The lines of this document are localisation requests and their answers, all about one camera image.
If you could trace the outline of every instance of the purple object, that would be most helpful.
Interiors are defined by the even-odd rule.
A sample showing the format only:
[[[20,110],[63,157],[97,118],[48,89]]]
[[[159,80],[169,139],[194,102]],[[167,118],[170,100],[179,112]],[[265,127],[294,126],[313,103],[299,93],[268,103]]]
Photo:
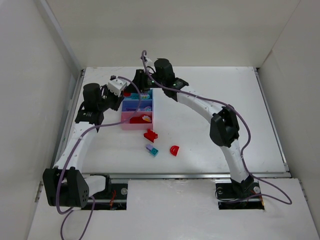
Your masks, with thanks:
[[[154,146],[152,146],[151,144],[147,144],[145,146],[145,148],[148,149],[151,152],[151,150],[154,148]]]

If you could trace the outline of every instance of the white table surface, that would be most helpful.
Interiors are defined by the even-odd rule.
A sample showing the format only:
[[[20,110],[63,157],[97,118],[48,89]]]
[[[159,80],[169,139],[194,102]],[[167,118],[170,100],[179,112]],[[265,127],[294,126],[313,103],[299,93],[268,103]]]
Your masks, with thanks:
[[[291,197],[285,205],[264,197],[265,210],[219,210],[211,179],[131,180],[127,210],[99,210],[82,240],[319,240],[297,179],[270,179]],[[260,183],[261,191],[285,199]],[[66,240],[79,239],[89,211],[71,214]],[[49,206],[44,190],[28,240],[60,240],[64,215]]]
[[[137,67],[88,67],[82,86],[106,84],[110,76],[133,79]],[[202,96],[231,104],[244,117],[252,133],[251,144],[244,152],[249,170],[255,173],[285,172],[263,97],[252,67],[174,67],[175,75]],[[77,109],[83,101],[82,89]],[[103,124],[120,121],[121,110],[104,113]],[[240,125],[240,146],[247,141],[247,132]],[[209,137],[210,125],[187,106],[154,90],[154,131],[158,134],[153,146],[159,150],[150,155],[143,130],[124,131],[120,126],[99,130],[83,164],[83,173],[228,173],[225,157]],[[170,147],[180,146],[177,157]]]

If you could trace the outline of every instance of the wall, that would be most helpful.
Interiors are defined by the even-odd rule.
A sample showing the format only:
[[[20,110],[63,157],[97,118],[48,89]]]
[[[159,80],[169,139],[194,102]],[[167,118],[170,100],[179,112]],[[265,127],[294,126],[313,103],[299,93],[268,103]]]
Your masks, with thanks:
[[[32,0],[0,0],[0,235],[22,240],[71,72]]]
[[[300,0],[47,0],[82,67],[260,67]]]
[[[259,75],[292,175],[320,233],[319,0],[301,0]]]

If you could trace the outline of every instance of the white panel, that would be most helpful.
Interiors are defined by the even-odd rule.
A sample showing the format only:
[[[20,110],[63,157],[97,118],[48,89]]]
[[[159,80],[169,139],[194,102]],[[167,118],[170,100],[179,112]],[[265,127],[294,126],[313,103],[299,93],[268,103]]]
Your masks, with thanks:
[[[26,238],[71,73],[32,0],[0,0],[0,235]]]
[[[136,67],[87,68],[83,84],[106,84],[110,76],[134,77]],[[253,172],[284,172],[282,157],[252,67],[175,67],[177,77],[189,82],[202,96],[231,104],[247,121],[252,141],[244,156]],[[76,109],[83,101],[82,92]],[[103,124],[120,121],[121,110],[104,113]],[[240,122],[239,144],[247,142]],[[104,127],[92,141],[83,163],[83,173],[228,173],[220,147],[209,137],[210,125],[191,108],[154,90],[154,131],[158,133],[153,158],[145,149],[150,142],[145,131]],[[170,147],[180,146],[177,157]]]
[[[213,180],[132,180],[127,210],[95,211],[83,240],[319,240],[298,180],[270,181],[288,193],[292,205],[264,197],[265,210],[219,210]],[[261,191],[284,199],[264,183]],[[79,238],[88,215],[72,213],[66,239]],[[43,192],[29,240],[58,240],[64,217]]]
[[[302,0],[260,76],[292,174],[320,232],[320,1]]]
[[[260,67],[299,0],[48,0],[83,67]]]

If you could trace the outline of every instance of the red semicircular object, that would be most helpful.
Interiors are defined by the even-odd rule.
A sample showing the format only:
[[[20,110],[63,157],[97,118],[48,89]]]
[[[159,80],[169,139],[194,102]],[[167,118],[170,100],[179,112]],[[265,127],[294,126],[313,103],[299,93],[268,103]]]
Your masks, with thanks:
[[[170,148],[170,153],[173,155],[173,156],[177,156],[178,154],[178,151],[179,151],[179,146],[176,146],[176,145],[173,145],[171,148]]]

